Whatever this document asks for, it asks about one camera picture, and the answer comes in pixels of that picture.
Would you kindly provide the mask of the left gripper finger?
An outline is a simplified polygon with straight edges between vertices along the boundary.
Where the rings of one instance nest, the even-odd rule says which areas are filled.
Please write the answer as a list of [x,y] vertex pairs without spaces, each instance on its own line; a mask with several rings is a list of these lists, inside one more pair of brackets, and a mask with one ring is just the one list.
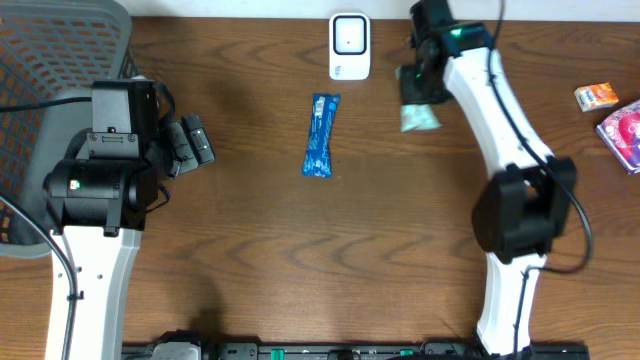
[[198,168],[191,143],[180,122],[170,122],[167,125],[167,136],[173,147],[173,167],[171,175],[181,175]]
[[195,113],[182,118],[185,142],[182,150],[184,168],[198,168],[215,160],[209,137]]

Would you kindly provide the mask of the teal wet wipes packet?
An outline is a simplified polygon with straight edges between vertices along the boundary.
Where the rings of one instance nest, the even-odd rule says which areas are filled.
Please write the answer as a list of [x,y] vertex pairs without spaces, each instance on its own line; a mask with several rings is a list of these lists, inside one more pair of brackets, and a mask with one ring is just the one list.
[[411,90],[407,76],[411,72],[404,66],[395,71],[400,87],[400,131],[429,131],[441,127],[435,113],[428,104],[416,104],[410,100]]

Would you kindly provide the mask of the blue Oreo cookie packet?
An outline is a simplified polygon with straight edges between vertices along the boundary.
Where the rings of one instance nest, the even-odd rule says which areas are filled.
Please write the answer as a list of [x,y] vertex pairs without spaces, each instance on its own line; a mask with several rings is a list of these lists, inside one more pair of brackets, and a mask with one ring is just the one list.
[[314,94],[308,142],[301,173],[304,176],[332,176],[329,141],[341,101],[339,94]]

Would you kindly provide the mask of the small orange box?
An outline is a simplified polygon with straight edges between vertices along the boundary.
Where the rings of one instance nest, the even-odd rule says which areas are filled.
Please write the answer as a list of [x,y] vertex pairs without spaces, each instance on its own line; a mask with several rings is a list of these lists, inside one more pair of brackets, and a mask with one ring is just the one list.
[[609,82],[578,87],[574,95],[583,112],[612,107],[619,102]]

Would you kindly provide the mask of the red purple snack packet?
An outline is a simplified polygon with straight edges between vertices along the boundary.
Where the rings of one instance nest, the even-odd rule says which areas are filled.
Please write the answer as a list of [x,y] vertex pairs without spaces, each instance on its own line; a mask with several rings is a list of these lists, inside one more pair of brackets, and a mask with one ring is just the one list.
[[596,133],[628,174],[639,173],[639,101],[613,112]]

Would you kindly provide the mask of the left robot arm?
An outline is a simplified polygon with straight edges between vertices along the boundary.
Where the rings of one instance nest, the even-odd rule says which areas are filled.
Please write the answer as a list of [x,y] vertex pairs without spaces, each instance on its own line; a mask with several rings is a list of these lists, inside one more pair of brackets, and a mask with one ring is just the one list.
[[159,209],[167,178],[215,159],[201,120],[189,114],[165,122],[152,149],[173,157],[170,170],[97,150],[138,143],[140,135],[78,131],[44,182],[54,220],[50,238],[62,252],[52,260],[48,359],[117,359],[123,347],[128,288],[147,215]]

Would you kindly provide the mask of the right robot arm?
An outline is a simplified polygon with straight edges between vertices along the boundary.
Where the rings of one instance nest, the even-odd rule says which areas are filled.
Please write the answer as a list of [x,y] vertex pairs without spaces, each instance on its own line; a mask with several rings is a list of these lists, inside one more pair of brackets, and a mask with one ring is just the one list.
[[417,25],[416,62],[398,71],[405,105],[455,99],[481,150],[488,182],[471,213],[486,255],[484,303],[469,355],[532,359],[529,322],[537,282],[577,203],[577,169],[556,157],[529,123],[509,81],[496,38],[482,23]]

